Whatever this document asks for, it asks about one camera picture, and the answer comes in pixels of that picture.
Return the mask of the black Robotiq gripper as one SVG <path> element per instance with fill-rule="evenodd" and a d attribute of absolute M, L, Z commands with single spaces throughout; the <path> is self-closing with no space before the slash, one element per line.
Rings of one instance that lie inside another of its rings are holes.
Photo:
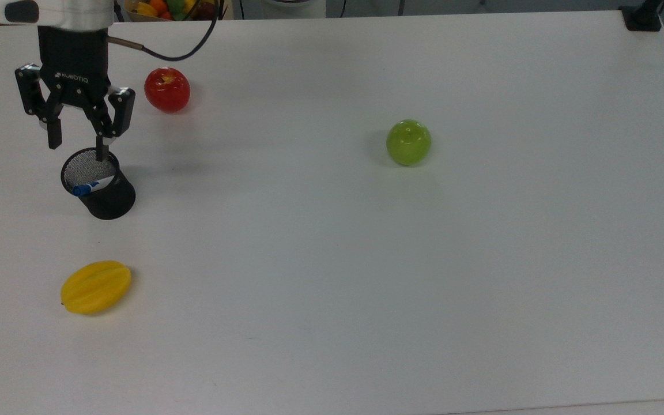
<path fill-rule="evenodd" d="M 96 160 L 103 162 L 109 146 L 131 126 L 136 98 L 130 88 L 109 88 L 108 29 L 79 32 L 40 26 L 37 34 L 41 66 L 15 70 L 24 111 L 39 119 L 48 147 L 57 149 L 62 145 L 63 104 L 82 108 L 95 131 Z M 42 81 L 50 92 L 47 98 Z"/>

